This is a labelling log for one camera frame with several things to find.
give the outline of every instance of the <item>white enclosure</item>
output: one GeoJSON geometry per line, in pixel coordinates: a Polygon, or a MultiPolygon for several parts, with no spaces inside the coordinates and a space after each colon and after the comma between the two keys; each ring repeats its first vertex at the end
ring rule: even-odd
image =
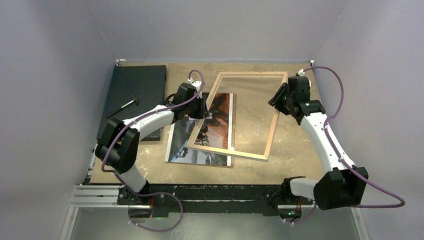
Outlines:
{"type": "MultiPolygon", "coordinates": [[[[115,59],[333,68],[345,87],[335,135],[370,180],[406,200],[363,210],[371,239],[422,239],[423,10],[419,0],[2,1],[0,239],[58,239],[115,59]]],[[[340,88],[314,73],[331,114],[340,88]]],[[[394,201],[370,187],[362,200],[394,201]]]]}

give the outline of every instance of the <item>wooden picture frame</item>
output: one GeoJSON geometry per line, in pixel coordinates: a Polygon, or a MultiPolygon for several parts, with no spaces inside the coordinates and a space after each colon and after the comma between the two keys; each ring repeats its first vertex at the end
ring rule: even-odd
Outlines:
{"type": "MultiPolygon", "coordinates": [[[[209,96],[206,99],[207,109],[209,109],[211,107],[212,101],[215,97],[215,94],[217,93],[218,88],[221,84],[221,81],[224,77],[232,77],[232,78],[255,78],[255,77],[275,78],[275,77],[281,77],[281,84],[283,84],[284,82],[287,82],[288,73],[286,71],[268,71],[268,72],[224,71],[224,72],[220,72],[218,74],[218,76],[216,77],[216,80],[215,80],[215,83],[212,86],[212,89],[210,90],[209,96]]],[[[194,126],[194,129],[191,132],[191,135],[188,139],[188,143],[187,143],[186,147],[189,148],[189,149],[195,149],[195,150],[214,153],[214,154],[222,154],[222,155],[227,155],[227,156],[231,156],[231,157],[239,157],[239,158],[244,158],[244,159],[259,160],[259,161],[266,162],[268,160],[269,155],[270,155],[271,145],[273,143],[279,113],[280,112],[277,109],[274,109],[274,115],[272,117],[271,127],[270,127],[270,131],[269,131],[269,135],[268,135],[268,140],[266,142],[265,152],[263,153],[263,155],[255,154],[255,153],[249,153],[249,152],[243,152],[243,151],[236,151],[236,150],[234,150],[233,147],[232,147],[232,149],[222,149],[222,148],[211,147],[211,146],[196,145],[195,144],[196,137],[199,134],[199,131],[200,131],[201,126],[204,122],[204,119],[200,119],[196,122],[196,125],[194,126]]]]}

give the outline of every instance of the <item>tan work surface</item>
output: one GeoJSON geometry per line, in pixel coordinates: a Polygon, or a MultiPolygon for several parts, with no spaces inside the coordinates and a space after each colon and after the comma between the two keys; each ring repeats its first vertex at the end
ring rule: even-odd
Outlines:
{"type": "MultiPolygon", "coordinates": [[[[308,68],[304,63],[202,63],[202,62],[131,62],[124,66],[166,65],[166,93],[175,93],[178,86],[187,80],[188,73],[197,69],[203,73],[209,92],[219,72],[288,72],[294,76],[300,69],[308,68]]],[[[306,72],[311,80],[311,99],[320,99],[312,71],[306,72]]],[[[278,89],[269,88],[274,95],[278,89]]],[[[252,112],[250,121],[261,121],[261,114],[252,112]]],[[[323,176],[323,168],[317,153],[306,133],[291,116],[280,114],[267,162],[233,157],[232,168],[209,165],[190,165],[165,162],[170,126],[162,131],[160,141],[140,142],[138,145],[138,170],[150,183],[176,184],[281,184],[284,178],[306,176],[319,180],[323,176]]],[[[91,183],[118,183],[112,173],[104,173],[100,169],[101,162],[96,160],[91,176],[91,183]]]]}

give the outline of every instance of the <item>white cable connector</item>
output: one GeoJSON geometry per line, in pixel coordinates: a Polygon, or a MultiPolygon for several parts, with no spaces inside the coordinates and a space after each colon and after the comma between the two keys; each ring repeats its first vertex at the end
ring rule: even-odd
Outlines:
{"type": "Polygon", "coordinates": [[[200,86],[202,85],[202,82],[201,81],[194,81],[194,82],[191,82],[190,84],[196,88],[196,91],[200,91],[197,98],[198,99],[201,98],[202,97],[202,91],[200,90],[200,86]]]}
{"type": "Polygon", "coordinates": [[[283,219],[282,219],[282,223],[283,223],[283,224],[289,224],[291,227],[293,227],[293,226],[295,225],[295,223],[294,223],[294,222],[292,222],[292,221],[288,221],[288,220],[287,220],[287,218],[283,218],[283,219]]]}
{"type": "Polygon", "coordinates": [[[299,75],[299,76],[305,76],[305,72],[304,72],[304,70],[303,70],[303,69],[300,69],[300,70],[297,72],[297,75],[299,75]]]}
{"type": "Polygon", "coordinates": [[[303,69],[300,69],[298,72],[297,72],[297,75],[299,75],[299,76],[305,76],[305,71],[303,70],[303,69]]]}

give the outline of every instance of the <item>metal extrusion frame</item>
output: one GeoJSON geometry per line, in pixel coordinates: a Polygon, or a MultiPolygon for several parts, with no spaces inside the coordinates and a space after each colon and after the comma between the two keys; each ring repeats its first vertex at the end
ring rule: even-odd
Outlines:
{"type": "MultiPolygon", "coordinates": [[[[139,208],[149,209],[148,205],[118,205],[120,185],[76,185],[69,201],[69,208],[65,217],[60,240],[70,240],[75,220],[80,208],[139,208]]],[[[292,209],[295,205],[278,205],[278,209],[292,209]]],[[[313,205],[303,205],[303,208],[312,208],[313,205]]],[[[360,240],[369,240],[367,227],[360,208],[351,208],[352,217],[360,240]]]]}

